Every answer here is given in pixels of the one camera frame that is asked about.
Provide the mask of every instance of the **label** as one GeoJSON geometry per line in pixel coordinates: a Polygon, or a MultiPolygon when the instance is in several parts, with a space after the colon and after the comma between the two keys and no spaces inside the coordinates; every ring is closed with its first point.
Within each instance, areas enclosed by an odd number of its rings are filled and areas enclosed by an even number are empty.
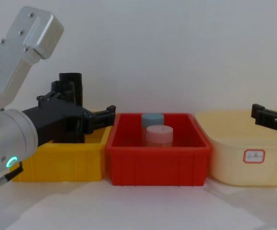
{"type": "Polygon", "coordinates": [[[250,164],[261,164],[265,160],[265,151],[262,149],[247,149],[244,152],[244,162],[250,164]]]}

